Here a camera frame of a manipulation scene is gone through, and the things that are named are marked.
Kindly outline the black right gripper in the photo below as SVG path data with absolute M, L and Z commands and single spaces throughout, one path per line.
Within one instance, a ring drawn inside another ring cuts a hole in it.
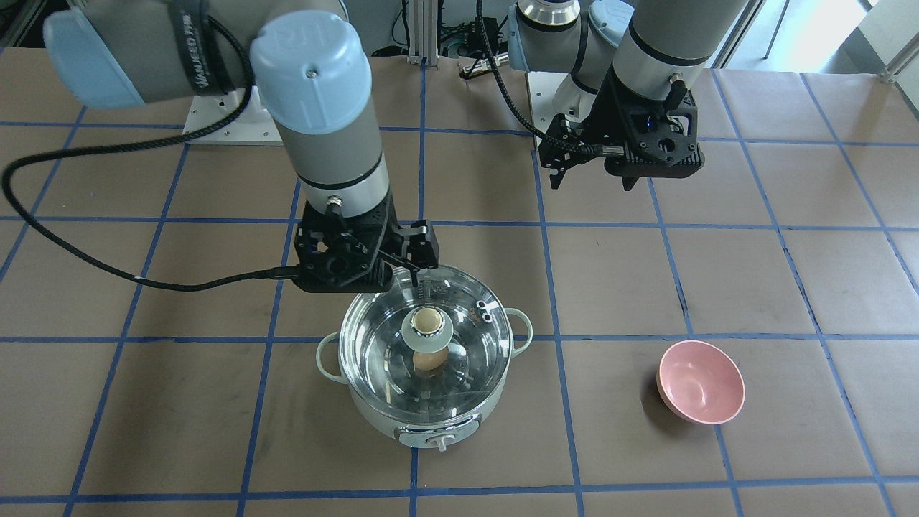
M 377 206 L 348 218 L 341 208 L 320 212 L 306 202 L 293 242 L 294 284 L 305 292 L 387 292 L 393 268 L 380 249 L 391 238 L 391 264 L 407 269 L 416 287 L 422 269 L 439 268 L 439 242 L 430 220 L 398 226 L 390 190 Z

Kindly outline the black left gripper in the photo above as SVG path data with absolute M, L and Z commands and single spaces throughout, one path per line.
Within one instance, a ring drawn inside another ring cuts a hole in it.
M 620 177 L 624 191 L 643 179 L 686 179 L 705 164 L 698 142 L 698 106 L 682 75 L 664 82 L 664 99 L 631 92 L 608 70 L 583 122 L 554 116 L 538 146 L 539 164 L 557 190 L 571 168 L 603 153 L 608 174 Z

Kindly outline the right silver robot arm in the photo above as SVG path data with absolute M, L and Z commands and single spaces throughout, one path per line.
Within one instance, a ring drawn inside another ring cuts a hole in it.
M 43 23 L 50 61 L 91 109 L 258 95 L 303 187 L 299 262 L 251 278 L 306 292 L 384 292 L 399 267 L 439 267 L 430 223 L 400 225 L 372 101 L 372 72 L 341 1 L 88 1 Z

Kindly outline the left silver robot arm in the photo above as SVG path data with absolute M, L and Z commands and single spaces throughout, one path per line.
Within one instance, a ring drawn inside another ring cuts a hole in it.
M 563 73 L 538 159 L 558 189 L 571 168 L 601 159 L 624 190 L 686 179 L 705 164 L 693 85 L 742 1 L 516 1 L 512 68 Z

